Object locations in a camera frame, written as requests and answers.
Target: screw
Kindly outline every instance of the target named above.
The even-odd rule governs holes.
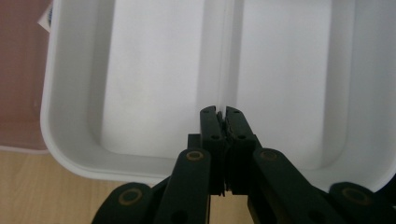
[[[200,161],[204,158],[204,154],[200,151],[191,151],[187,153],[186,157],[189,161]]]
[[[119,203],[125,206],[129,206],[139,202],[142,197],[142,190],[137,188],[127,189],[122,194],[120,194]]]
[[[260,154],[263,160],[265,161],[276,161],[277,155],[273,151],[263,151],[262,154]]]
[[[369,205],[373,202],[367,194],[361,192],[358,189],[346,188],[343,189],[342,193],[344,197],[346,197],[350,202],[353,203],[357,203],[360,205]]]

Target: white plastic container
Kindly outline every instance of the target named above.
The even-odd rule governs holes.
[[[320,189],[396,171],[396,2],[55,1],[41,125],[76,174],[154,184],[242,110]]]

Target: black mechanical arm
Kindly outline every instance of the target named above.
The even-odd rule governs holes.
[[[210,195],[225,190],[248,196],[255,223],[396,223],[381,193],[347,182],[329,193],[313,187],[281,152],[262,147],[240,110],[227,107],[223,119],[210,106],[200,119],[168,178],[118,187],[93,223],[208,223]]]

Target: wooden surface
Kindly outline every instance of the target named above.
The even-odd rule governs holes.
[[[65,170],[48,155],[0,151],[0,223],[91,223],[121,182],[92,180]],[[210,223],[253,223],[247,197],[212,197]]]

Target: wooden table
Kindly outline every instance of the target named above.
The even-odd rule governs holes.
[[[0,151],[0,223],[78,224],[92,218],[116,181],[65,170],[50,154]],[[253,223],[246,196],[212,197],[210,223]]]

